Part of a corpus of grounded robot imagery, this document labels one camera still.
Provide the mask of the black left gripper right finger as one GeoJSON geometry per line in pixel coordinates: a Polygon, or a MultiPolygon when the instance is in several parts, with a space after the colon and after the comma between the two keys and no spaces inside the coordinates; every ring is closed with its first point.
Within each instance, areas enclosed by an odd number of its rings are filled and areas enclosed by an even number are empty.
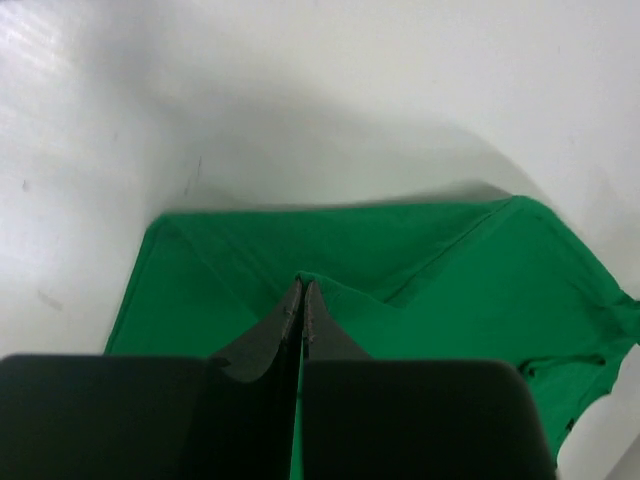
{"type": "Polygon", "coordinates": [[[301,469],[306,479],[551,479],[532,396],[493,360],[377,360],[304,300],[301,469]]]}

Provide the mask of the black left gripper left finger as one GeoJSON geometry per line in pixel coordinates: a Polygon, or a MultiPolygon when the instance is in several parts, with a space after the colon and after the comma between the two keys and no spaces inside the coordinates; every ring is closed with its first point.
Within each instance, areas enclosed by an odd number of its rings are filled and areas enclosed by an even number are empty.
{"type": "Polygon", "coordinates": [[[267,317],[206,358],[5,358],[2,477],[287,478],[302,299],[295,281],[267,317]]]}

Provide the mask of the green t shirt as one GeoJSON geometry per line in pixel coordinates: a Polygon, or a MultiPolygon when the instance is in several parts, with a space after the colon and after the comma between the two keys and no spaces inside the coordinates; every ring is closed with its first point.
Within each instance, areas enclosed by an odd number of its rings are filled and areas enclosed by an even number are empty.
{"type": "Polygon", "coordinates": [[[639,342],[639,302],[526,197],[309,211],[180,212],[146,229],[105,345],[205,357],[295,283],[381,360],[493,359],[526,382],[557,456],[639,342]]]}

